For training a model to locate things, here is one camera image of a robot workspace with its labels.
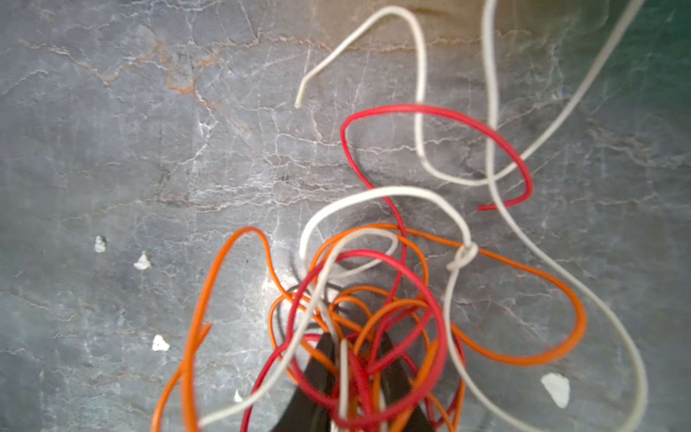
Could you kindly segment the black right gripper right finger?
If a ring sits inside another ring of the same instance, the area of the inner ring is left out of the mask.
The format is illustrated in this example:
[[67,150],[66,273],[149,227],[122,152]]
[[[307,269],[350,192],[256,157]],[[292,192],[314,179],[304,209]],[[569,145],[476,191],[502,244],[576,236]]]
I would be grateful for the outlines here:
[[[404,399],[411,391],[410,378],[417,371],[415,364],[408,366],[410,359],[405,351],[383,368],[381,371],[381,391],[386,407],[390,407]],[[410,412],[403,410],[387,421],[390,431],[428,431],[434,428],[418,404],[414,404]]]

